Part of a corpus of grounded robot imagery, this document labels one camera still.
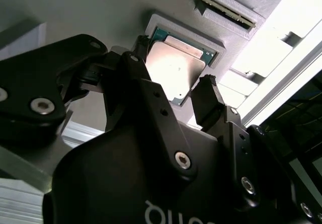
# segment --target cpu processor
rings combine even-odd
[[[212,67],[225,52],[220,41],[158,14],[151,17],[146,34],[150,37],[146,68],[177,106],[184,104],[205,67]]]

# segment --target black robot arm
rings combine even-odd
[[[44,223],[318,223],[321,207],[214,76],[191,92],[194,130],[145,67],[148,40],[107,52],[78,35],[1,62],[0,168],[45,193]],[[106,132],[74,149],[70,103],[104,95]]]

